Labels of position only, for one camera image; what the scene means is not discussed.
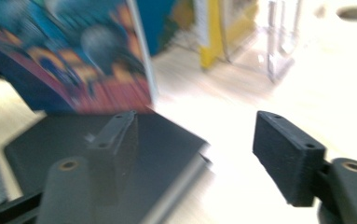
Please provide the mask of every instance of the clamp jaw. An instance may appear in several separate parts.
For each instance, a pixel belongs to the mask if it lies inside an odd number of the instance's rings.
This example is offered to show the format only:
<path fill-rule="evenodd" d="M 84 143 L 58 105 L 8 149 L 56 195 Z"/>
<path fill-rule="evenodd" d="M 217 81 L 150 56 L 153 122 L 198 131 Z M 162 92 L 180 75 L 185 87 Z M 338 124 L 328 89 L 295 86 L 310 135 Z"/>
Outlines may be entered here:
<path fill-rule="evenodd" d="M 254 154 L 295 207 L 322 201 L 322 224 L 357 223 L 357 161 L 323 159 L 326 148 L 282 116 L 259 111 Z"/>

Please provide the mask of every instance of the black plastic part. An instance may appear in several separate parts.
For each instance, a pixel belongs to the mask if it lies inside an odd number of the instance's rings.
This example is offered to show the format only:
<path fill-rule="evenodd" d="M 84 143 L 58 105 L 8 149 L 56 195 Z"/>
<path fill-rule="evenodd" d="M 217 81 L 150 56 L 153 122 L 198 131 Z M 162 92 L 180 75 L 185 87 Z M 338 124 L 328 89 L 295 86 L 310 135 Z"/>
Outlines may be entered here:
<path fill-rule="evenodd" d="M 357 161 L 332 161 L 329 184 L 344 223 L 357 223 Z"/>
<path fill-rule="evenodd" d="M 254 154 L 293 206 L 312 206 L 311 182 L 323 167 L 325 147 L 282 116 L 258 111 Z"/>
<path fill-rule="evenodd" d="M 100 211 L 123 194 L 137 150 L 136 113 L 113 116 L 81 157 L 50 168 L 36 223 L 102 223 Z"/>
<path fill-rule="evenodd" d="M 94 218 L 87 161 L 72 157 L 55 163 L 36 223 L 96 223 Z"/>
<path fill-rule="evenodd" d="M 34 223 L 41 197 L 38 191 L 0 205 L 0 223 Z"/>

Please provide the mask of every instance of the wooden surface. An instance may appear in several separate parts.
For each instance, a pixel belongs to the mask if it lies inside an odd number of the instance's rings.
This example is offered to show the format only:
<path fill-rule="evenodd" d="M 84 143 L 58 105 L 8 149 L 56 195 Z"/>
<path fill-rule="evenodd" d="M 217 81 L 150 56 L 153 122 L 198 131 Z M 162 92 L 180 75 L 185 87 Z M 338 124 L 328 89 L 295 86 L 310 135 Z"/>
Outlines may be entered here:
<path fill-rule="evenodd" d="M 197 53 L 182 48 L 154 59 L 155 111 L 212 145 L 207 155 L 213 166 L 168 223 L 317 223 L 316 204 L 286 204 L 253 155 L 252 142 L 255 113 L 267 110 L 323 143 L 326 159 L 357 160 L 357 23 L 325 18 L 312 24 L 318 38 L 300 49 L 276 83 L 227 63 L 203 72 Z M 2 148 L 43 116 L 0 80 L 0 169 L 10 198 L 21 193 Z"/>

